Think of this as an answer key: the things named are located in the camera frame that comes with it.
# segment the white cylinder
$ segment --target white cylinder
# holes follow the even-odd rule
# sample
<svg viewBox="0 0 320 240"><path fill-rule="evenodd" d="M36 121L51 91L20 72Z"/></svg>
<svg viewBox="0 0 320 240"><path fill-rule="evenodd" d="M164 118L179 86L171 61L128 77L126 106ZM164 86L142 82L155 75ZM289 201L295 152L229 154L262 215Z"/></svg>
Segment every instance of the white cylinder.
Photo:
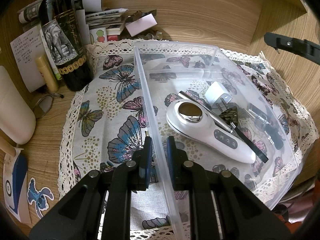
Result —
<svg viewBox="0 0 320 240"><path fill-rule="evenodd" d="M36 118L13 84L8 72L0 66L0 129L17 144L25 144L36 128Z"/></svg>

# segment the fruit sticker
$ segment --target fruit sticker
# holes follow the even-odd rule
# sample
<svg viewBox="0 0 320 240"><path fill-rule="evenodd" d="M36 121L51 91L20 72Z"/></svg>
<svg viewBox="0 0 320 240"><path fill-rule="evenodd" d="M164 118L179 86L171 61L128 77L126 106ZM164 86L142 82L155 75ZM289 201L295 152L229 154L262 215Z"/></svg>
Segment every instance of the fruit sticker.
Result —
<svg viewBox="0 0 320 240"><path fill-rule="evenodd" d="M106 35L106 28L97 28L90 30L90 42L94 44L95 42L103 42L108 41Z"/></svg>

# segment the white handheld device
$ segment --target white handheld device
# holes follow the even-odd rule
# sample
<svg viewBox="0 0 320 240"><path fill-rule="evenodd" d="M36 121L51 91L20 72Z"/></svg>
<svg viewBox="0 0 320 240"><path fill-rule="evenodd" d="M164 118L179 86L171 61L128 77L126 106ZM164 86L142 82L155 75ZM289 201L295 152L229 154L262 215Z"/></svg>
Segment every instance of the white handheld device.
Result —
<svg viewBox="0 0 320 240"><path fill-rule="evenodd" d="M177 133L202 142L231 159L254 163L256 154L243 141L219 128L200 104L179 99L167 110L167 122Z"/></svg>

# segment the white paper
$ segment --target white paper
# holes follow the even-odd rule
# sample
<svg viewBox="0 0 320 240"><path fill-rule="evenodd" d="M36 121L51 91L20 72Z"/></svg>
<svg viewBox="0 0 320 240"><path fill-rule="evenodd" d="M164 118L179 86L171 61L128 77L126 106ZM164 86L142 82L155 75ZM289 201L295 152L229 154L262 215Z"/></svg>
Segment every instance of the white paper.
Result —
<svg viewBox="0 0 320 240"><path fill-rule="evenodd" d="M95 17L91 17L89 19L86 19L87 22L92 22L94 20L101 20L101 19L113 19L113 18L117 18L117 17L121 17L123 13L116 13L116 14L109 14L109 15L101 15L101 16L95 16Z"/></svg>
<svg viewBox="0 0 320 240"><path fill-rule="evenodd" d="M118 14L118 13L122 14L122 13L125 13L127 11L128 11L128 9L124 9L124 8L110 9L110 10L105 10L105 11L102 11L102 12L90 13L90 14L87 14L85 17L88 20L89 18L92 18L92 17L99 17L99 16L103 16L103 15Z"/></svg>
<svg viewBox="0 0 320 240"><path fill-rule="evenodd" d="M97 19L88 22L87 24L89 25L89 28L92 29L93 26L104 26L108 28L106 25L119 25L124 23L124 18L122 17L116 17L116 18L108 18L108 19Z"/></svg>
<svg viewBox="0 0 320 240"><path fill-rule="evenodd" d="M139 20L136 20L135 22L126 24L126 28L128 32L130 33L131 37L155 26L157 24L155 18L150 13Z"/></svg>
<svg viewBox="0 0 320 240"><path fill-rule="evenodd" d="M85 14L84 10L77 10L76 11L76 19L78 23L80 38L83 45L90 44L90 32L89 26L85 22Z"/></svg>
<svg viewBox="0 0 320 240"><path fill-rule="evenodd" d="M45 85L34 59L45 53L37 25L10 43L23 82L29 92Z"/></svg>
<svg viewBox="0 0 320 240"><path fill-rule="evenodd" d="M27 23L27 22L30 22L30 21L34 20L35 18L37 18L39 6L40 6L41 2L42 2L42 0L37 0L29 5L25 6L21 10L19 10L18 11L19 21L21 23Z"/></svg>
<svg viewBox="0 0 320 240"><path fill-rule="evenodd" d="M101 0L75 0L76 10L84 9L86 12L101 12Z"/></svg>

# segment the blue sticker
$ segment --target blue sticker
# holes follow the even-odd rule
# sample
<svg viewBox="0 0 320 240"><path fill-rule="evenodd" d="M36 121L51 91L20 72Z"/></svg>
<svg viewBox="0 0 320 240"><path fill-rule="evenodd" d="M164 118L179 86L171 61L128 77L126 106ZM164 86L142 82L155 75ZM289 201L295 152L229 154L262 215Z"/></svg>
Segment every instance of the blue sticker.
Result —
<svg viewBox="0 0 320 240"><path fill-rule="evenodd" d="M41 211L47 210L49 208L46 197L48 197L50 200L54 200L51 189L49 189L48 187L43 187L40 191L37 191L36 180L34 178L31 178L28 186L28 203L30 205L32 205L33 202L36 204L36 214L39 218L43 217Z"/></svg>

